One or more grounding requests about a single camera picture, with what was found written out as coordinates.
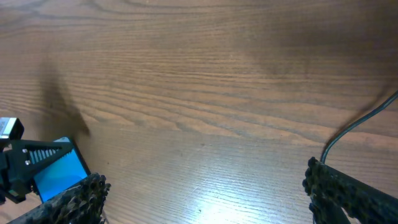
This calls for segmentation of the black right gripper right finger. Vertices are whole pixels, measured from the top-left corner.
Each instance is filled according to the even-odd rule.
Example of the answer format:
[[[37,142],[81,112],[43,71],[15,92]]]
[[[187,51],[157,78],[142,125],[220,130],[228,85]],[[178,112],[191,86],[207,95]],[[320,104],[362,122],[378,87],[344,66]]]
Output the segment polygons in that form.
[[[314,223],[397,224],[397,199],[362,183],[314,157],[302,182],[310,197]]]

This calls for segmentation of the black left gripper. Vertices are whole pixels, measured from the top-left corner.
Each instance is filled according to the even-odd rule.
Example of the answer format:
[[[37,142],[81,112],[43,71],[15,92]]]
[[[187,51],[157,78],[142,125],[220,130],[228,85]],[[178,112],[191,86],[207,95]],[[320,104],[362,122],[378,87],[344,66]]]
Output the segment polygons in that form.
[[[40,171],[70,153],[70,142],[14,140],[1,141],[1,205],[6,200],[15,204],[26,199],[12,185],[26,185]]]

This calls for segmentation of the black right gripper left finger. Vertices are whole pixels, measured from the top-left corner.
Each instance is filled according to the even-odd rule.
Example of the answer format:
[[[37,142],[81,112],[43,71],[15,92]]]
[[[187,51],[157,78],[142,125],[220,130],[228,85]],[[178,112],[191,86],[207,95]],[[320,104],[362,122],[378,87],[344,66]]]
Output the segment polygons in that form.
[[[110,188],[104,175],[91,174],[11,223],[104,224],[103,207]]]

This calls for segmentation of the blue Galaxy smartphone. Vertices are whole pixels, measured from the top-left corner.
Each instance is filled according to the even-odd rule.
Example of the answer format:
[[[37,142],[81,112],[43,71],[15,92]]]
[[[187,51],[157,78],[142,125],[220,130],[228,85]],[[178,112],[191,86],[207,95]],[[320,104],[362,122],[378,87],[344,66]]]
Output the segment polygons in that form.
[[[34,177],[37,193],[42,203],[70,188],[91,172],[75,143],[70,153]]]

